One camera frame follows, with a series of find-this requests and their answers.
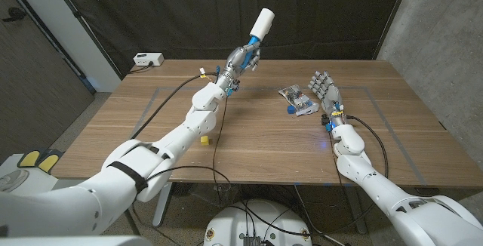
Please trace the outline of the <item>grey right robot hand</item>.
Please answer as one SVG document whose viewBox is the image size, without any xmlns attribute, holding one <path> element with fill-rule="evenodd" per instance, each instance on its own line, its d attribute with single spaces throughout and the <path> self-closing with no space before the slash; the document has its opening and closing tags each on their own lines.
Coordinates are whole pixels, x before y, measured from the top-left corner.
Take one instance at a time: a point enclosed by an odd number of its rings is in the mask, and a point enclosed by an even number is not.
<svg viewBox="0 0 483 246">
<path fill-rule="evenodd" d="M 308 88 L 321 101 L 321 107 L 330 117 L 343 116 L 343 101 L 339 88 L 327 71 L 316 71 L 308 84 Z"/>
</svg>

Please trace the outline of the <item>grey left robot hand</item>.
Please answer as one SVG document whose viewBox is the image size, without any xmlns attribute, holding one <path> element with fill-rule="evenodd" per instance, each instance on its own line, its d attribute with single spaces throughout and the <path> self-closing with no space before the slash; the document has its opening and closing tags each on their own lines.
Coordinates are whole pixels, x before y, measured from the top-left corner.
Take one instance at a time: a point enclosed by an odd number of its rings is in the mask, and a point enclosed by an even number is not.
<svg viewBox="0 0 483 246">
<path fill-rule="evenodd" d="M 237 47 L 227 58 L 223 74 L 220 77 L 227 84 L 241 76 L 246 69 L 253 71 L 260 60 L 260 43 Z"/>
</svg>

